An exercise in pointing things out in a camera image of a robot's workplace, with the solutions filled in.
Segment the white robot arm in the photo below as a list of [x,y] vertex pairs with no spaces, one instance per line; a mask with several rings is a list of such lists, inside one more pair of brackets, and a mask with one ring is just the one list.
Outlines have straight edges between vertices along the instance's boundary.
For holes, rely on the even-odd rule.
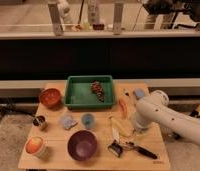
[[170,109],[168,104],[169,97],[161,90],[139,99],[136,112],[131,115],[134,129],[147,130],[155,122],[200,146],[200,119]]

